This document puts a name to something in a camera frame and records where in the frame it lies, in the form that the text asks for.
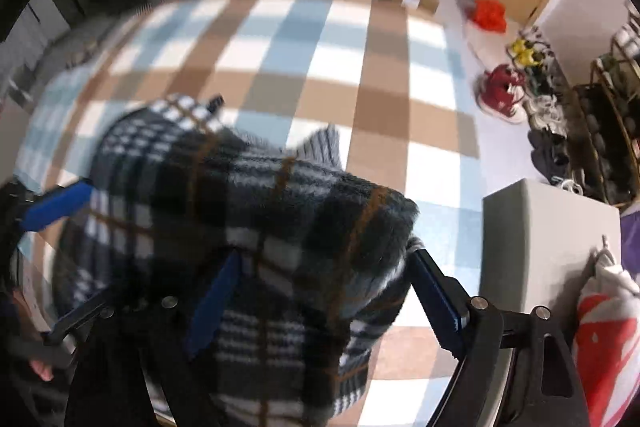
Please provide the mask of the person's left hand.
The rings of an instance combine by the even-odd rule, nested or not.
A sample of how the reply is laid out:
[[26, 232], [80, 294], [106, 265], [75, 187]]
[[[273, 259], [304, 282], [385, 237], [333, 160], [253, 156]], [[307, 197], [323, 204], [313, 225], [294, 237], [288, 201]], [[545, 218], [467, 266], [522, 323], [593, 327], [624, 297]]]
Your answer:
[[34, 373], [39, 376], [43, 381], [52, 381], [53, 369], [50, 365], [47, 365], [43, 361], [30, 360], [29, 365]]

